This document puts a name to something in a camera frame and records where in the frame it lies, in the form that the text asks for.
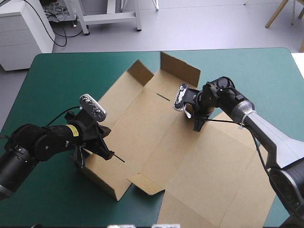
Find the robotic arm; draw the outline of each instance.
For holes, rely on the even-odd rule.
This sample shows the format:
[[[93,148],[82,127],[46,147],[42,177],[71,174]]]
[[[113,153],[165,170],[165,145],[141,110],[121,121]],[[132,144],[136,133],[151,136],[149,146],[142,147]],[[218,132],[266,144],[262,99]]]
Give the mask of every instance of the robotic arm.
[[[11,135],[0,157],[0,200],[11,197],[39,162],[56,153],[75,149],[74,162],[80,168],[88,156],[84,149],[105,160],[114,155],[103,140],[111,130],[98,124],[105,120],[105,110],[88,94],[80,97],[80,104],[77,114],[66,114],[67,125],[26,124]]]
[[[188,117],[193,115],[193,130],[198,132],[217,107],[233,122],[245,126],[267,150],[265,171],[290,214],[280,228],[304,227],[304,142],[288,137],[259,116],[254,104],[235,89],[228,77],[207,82],[201,91],[181,84],[174,103],[176,110],[185,110]]]

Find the cardboard box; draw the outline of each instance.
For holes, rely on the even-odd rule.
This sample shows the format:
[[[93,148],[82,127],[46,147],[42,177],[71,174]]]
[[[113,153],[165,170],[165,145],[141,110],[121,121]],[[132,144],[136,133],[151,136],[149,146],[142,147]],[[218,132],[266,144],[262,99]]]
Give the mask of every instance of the cardboard box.
[[[275,194],[251,135],[214,122],[195,132],[172,107],[180,84],[197,87],[199,78],[200,70],[165,53],[154,75],[136,61],[99,101],[108,111],[102,125],[112,129],[105,142],[125,162],[92,154],[84,173],[117,200],[131,183],[149,195],[166,189],[159,223],[260,228]]]

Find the gray floor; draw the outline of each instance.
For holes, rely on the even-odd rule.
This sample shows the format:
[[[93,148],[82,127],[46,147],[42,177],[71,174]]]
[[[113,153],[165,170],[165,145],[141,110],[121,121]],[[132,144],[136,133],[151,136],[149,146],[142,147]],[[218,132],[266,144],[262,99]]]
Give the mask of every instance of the gray floor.
[[[285,47],[298,52],[304,38],[304,21],[291,25],[292,1],[269,29],[264,26],[280,0],[159,0],[156,12],[152,0],[141,0],[142,27],[135,23],[90,26],[91,34],[69,38],[66,47],[54,52],[148,51],[217,48]],[[83,0],[87,14],[103,12],[106,1]],[[132,10],[129,0],[126,9]],[[302,6],[297,3],[296,15]],[[80,30],[65,27],[69,35]],[[54,30],[61,32],[59,26]],[[10,112],[27,70],[5,72],[0,68],[0,129]]]

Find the green table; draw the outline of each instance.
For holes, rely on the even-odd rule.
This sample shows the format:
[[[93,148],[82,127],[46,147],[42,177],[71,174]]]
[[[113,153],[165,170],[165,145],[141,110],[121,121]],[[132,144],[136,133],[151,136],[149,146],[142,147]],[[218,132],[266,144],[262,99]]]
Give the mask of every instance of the green table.
[[[231,77],[263,117],[304,141],[304,80],[287,49],[168,53],[201,69],[200,87],[219,76]],[[45,125],[61,111],[78,105],[84,93],[98,100],[137,59],[153,72],[159,68],[159,52],[38,55],[1,133],[11,134],[25,123]],[[131,186],[116,202],[76,170],[71,154],[61,153],[40,163],[12,198],[0,202],[0,226],[37,222],[45,226],[148,226],[157,221],[163,192],[151,197]],[[265,225],[280,225],[286,217],[275,199]]]

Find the black wire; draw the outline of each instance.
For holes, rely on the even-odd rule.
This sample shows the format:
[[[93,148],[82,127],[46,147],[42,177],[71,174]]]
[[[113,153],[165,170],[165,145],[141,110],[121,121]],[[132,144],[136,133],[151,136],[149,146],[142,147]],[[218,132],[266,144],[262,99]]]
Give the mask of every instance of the black wire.
[[[0,134],[0,139],[10,139],[10,138],[5,134]]]
[[[206,121],[206,122],[207,122],[207,121],[224,122],[224,123],[232,123],[232,124],[241,125],[241,124],[239,124],[239,123],[236,123],[236,122],[233,122],[233,121],[229,121],[229,120],[213,120],[213,119],[206,119],[205,121]],[[258,143],[257,143],[257,139],[255,138],[255,136],[254,136],[252,130],[251,130],[248,126],[243,125],[243,127],[246,128],[246,129],[250,132],[250,134],[251,134],[251,136],[252,136],[252,138],[253,138],[253,141],[254,141],[255,146],[256,146],[256,151],[257,151],[258,156],[259,156],[259,158],[260,158],[260,160],[261,160],[263,169],[265,170],[265,172],[266,172],[266,174],[267,174],[267,176],[268,176],[268,178],[269,178],[269,181],[272,183],[272,186],[275,187],[276,194],[277,194],[277,195],[280,195],[281,199],[283,199],[283,200],[285,201],[285,203],[287,204],[287,206],[289,207],[289,209],[290,209],[290,210],[292,211],[292,213],[295,215],[295,218],[299,221],[299,223],[301,224],[301,226],[304,227],[304,223],[303,223],[302,220],[300,219],[301,216],[297,213],[297,211],[295,211],[295,209],[294,209],[294,208],[290,205],[290,203],[286,200],[285,196],[282,194],[282,192],[280,191],[280,189],[278,188],[278,186],[276,185],[276,183],[274,182],[274,180],[273,180],[272,177],[270,176],[270,174],[269,174],[269,172],[268,172],[268,170],[267,170],[267,168],[266,168],[264,159],[263,159],[263,157],[262,157],[262,153],[261,153],[261,151],[260,151],[259,145],[258,145]]]
[[[80,108],[80,106],[75,106],[75,107],[71,107],[71,108],[69,108],[69,109],[64,110],[62,113],[60,113],[58,116],[56,116],[51,122],[49,122],[49,123],[47,124],[47,126],[50,126],[56,119],[58,119],[60,116],[62,116],[62,115],[63,115],[64,113],[66,113],[67,111],[70,111],[70,110],[75,109],[75,108]]]
[[[51,13],[51,12],[48,12],[48,11],[44,11],[45,13],[49,13],[49,15],[47,15],[47,17],[49,18],[49,17],[52,17],[52,16],[55,16],[55,14],[54,13]],[[80,30],[80,32],[79,33],[77,33],[76,35],[72,35],[72,36],[64,36],[64,35],[61,35],[61,34],[59,34],[59,33],[56,33],[55,31],[53,31],[56,35],[58,35],[58,36],[60,36],[60,37],[66,37],[66,38],[71,38],[71,37],[76,37],[76,36],[79,36],[81,33],[82,33],[82,30]]]
[[[44,29],[45,29],[45,31],[47,32],[48,36],[49,36],[50,39],[53,41],[53,43],[56,44],[56,45],[59,46],[59,47],[64,47],[64,46],[66,46],[66,45],[67,45],[67,38],[66,38],[66,41],[65,41],[65,44],[64,44],[64,45],[60,45],[60,44],[56,43],[55,40],[53,40],[53,38],[52,38],[51,35],[49,34],[49,32],[48,32],[46,26],[44,25],[44,23],[43,23],[43,21],[42,21],[40,15],[39,15],[38,12],[37,12],[37,10],[36,10],[36,9],[35,9],[27,0],[24,0],[24,1],[25,1],[25,2],[26,2],[34,11],[35,11],[35,13],[36,13],[37,16],[39,17],[39,19],[40,19],[40,21],[41,21],[41,23],[42,23],[42,25],[43,25],[43,27],[44,27]]]
[[[70,37],[76,37],[76,36],[78,36],[78,35],[80,35],[81,33],[82,33],[82,30],[79,32],[79,33],[77,33],[76,35],[73,35],[73,36],[62,36],[62,35],[60,35],[60,34],[58,34],[58,33],[56,33],[56,32],[54,32],[56,35],[58,35],[58,36],[60,36],[60,37],[67,37],[67,38],[70,38]]]

